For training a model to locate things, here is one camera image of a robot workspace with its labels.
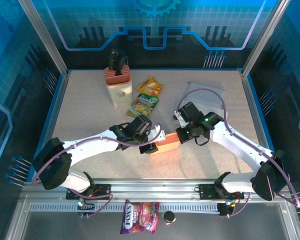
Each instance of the beige table surface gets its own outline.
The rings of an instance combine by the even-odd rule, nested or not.
[[[166,133],[175,132],[173,124],[175,101],[186,90],[187,82],[215,82],[225,89],[223,98],[228,122],[237,131],[258,142],[240,74],[238,71],[205,70],[132,70],[133,89],[154,76],[165,84],[160,102],[150,115],[153,124],[161,123]],[[138,92],[133,90],[133,99]],[[99,134],[113,125],[131,122],[128,107],[115,108],[104,83],[102,70],[72,71],[53,137],[61,141],[79,140]],[[104,152],[86,158],[73,166],[86,171],[93,178],[186,178],[215,179],[227,171],[251,172],[241,159],[223,146],[210,141],[199,147],[195,141],[182,144],[179,149],[154,156],[140,154],[139,148]]]

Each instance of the snack bag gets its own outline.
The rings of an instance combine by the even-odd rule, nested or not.
[[[157,96],[149,96],[147,94],[139,94],[132,106],[126,112],[131,117],[137,117],[141,114],[149,116],[152,109],[158,104]]]
[[[137,86],[136,90],[141,94],[159,96],[163,87],[164,84],[158,83],[154,76],[151,76],[147,81]]]
[[[159,202],[129,202],[125,200],[120,234],[150,231],[156,233]]]

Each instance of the black bracket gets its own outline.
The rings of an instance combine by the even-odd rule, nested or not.
[[[98,191],[96,191],[93,194],[93,197],[97,197],[97,196],[102,196],[102,195],[106,195],[106,194],[110,194],[111,193],[111,185],[110,184],[95,184],[94,185],[95,189],[100,189]],[[65,195],[65,199],[67,200],[79,200],[80,197],[77,196],[75,193],[73,193],[70,190],[66,191],[66,195]],[[109,200],[110,197],[103,197],[103,198],[98,198],[98,200]]]
[[[241,200],[245,198],[244,194],[241,193],[229,193],[224,194],[224,197],[220,196],[215,188],[214,184],[199,184],[198,187],[194,189],[195,192],[199,193],[200,200],[236,200],[240,198]]]

